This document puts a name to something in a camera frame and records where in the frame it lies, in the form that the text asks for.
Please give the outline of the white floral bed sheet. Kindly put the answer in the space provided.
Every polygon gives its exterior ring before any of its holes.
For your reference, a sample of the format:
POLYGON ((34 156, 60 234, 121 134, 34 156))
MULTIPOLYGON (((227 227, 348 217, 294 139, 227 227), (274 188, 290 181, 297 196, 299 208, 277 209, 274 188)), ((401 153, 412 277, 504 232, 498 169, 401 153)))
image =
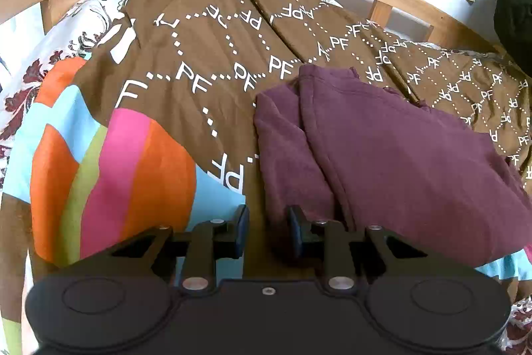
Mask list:
POLYGON ((5 178, 14 136, 35 101, 43 80, 61 60, 88 60, 95 47, 117 33, 128 0, 80 0, 21 59, 1 90, 1 178, 5 178))

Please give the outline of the brown PF patterned blanket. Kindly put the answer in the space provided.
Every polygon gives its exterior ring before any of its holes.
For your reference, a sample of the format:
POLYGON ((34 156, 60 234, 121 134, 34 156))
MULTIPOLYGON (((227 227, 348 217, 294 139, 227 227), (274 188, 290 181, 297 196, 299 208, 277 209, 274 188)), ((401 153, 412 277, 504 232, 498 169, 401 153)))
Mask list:
MULTIPOLYGON (((258 95, 289 84, 305 65, 354 69, 366 84, 488 134, 531 201, 531 78, 509 60, 406 41, 323 0, 128 0, 119 23, 82 59, 73 84, 97 122, 132 109, 158 122, 203 171, 241 173, 252 218, 247 277, 293 274, 284 230, 265 210, 254 116, 258 95)), ((62 268, 34 252, 27 259, 39 276, 62 268)), ((25 261, 11 264, 1 250, 6 329, 21 325, 25 261)), ((531 242, 477 268, 512 301, 530 297, 531 242)))

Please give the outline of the maroon small garment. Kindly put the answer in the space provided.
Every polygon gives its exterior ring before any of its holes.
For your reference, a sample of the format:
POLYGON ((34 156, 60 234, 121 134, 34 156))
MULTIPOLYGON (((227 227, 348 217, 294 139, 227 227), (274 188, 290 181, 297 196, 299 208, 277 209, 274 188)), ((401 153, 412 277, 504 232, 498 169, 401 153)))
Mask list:
POLYGON ((265 210, 380 225, 415 245, 479 267, 531 242, 531 201, 490 136, 354 69, 305 65, 289 84, 258 95, 265 210))

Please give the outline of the colourful striped blanket panel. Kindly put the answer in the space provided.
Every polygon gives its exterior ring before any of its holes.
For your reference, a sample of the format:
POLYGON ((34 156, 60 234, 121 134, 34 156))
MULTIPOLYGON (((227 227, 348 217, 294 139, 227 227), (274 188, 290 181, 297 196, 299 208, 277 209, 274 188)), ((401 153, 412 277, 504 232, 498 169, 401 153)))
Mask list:
POLYGON ((90 114, 74 75, 58 62, 15 136, 1 202, 1 250, 65 267, 154 225, 190 229, 229 217, 245 201, 240 172, 195 164, 158 122, 119 107, 108 124, 90 114))

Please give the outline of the black hanging garment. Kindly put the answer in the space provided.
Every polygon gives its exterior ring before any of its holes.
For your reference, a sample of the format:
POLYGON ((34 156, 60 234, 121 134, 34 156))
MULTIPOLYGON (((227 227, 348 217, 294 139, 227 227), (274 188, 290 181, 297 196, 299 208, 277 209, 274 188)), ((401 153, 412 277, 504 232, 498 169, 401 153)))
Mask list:
POLYGON ((509 56, 531 75, 531 0, 497 0, 494 30, 509 56))

